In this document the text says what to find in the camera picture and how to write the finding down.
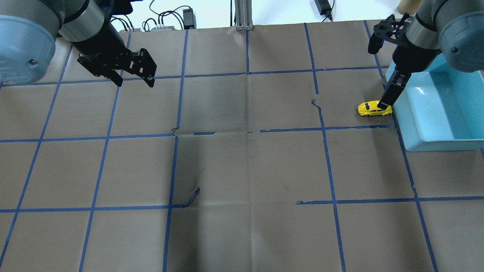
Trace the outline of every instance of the light blue container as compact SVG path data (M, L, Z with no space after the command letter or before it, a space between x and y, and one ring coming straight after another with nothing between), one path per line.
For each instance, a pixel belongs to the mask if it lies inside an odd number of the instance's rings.
M386 77L395 68L392 63ZM394 105L408 151L477 150L484 147L484 80L458 72L440 54L414 73Z

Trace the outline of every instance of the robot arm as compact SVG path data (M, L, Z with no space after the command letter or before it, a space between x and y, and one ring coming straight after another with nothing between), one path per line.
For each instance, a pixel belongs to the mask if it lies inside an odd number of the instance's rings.
M383 40L397 44L395 71L388 80L379 108L392 106L412 73L428 68L443 53L462 72L484 69L484 0L424 0L411 22L391 15L374 26L368 53L376 54Z
M77 61L94 76L121 86L115 70L154 86L156 64L146 49L131 52L94 0L0 0L0 81L42 78L55 51L57 33L79 52Z

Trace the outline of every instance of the white floor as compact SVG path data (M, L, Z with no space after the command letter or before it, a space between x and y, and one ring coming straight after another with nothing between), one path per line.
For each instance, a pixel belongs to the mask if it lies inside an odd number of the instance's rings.
M152 8L156 12L173 10L181 5L191 6L197 17L197 28L222 28L230 26L230 0L155 0ZM400 0L335 0L334 21L383 19L396 14ZM133 2L133 13L129 15L135 28L157 15L148 7L151 0ZM255 0L252 1L252 17L255 25L282 25L320 22L324 18L316 9L314 0ZM113 22L117 30L123 30L119 21ZM166 26L179 29L178 21L165 17Z

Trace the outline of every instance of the beige cylinder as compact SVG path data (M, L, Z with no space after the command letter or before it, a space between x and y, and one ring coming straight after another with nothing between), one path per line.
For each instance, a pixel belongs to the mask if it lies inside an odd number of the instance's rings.
M417 13L421 4L422 0L401 0L400 4L398 4L397 10L401 15L405 13L414 15Z

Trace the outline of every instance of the toy car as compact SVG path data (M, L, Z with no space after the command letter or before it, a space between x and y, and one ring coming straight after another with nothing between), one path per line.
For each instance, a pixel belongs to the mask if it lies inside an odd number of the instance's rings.
M387 109L381 109L377 107L379 102L380 100L373 100L373 101L361 103L357 108L358 113L364 117L387 116L393 113L391 106L388 106Z

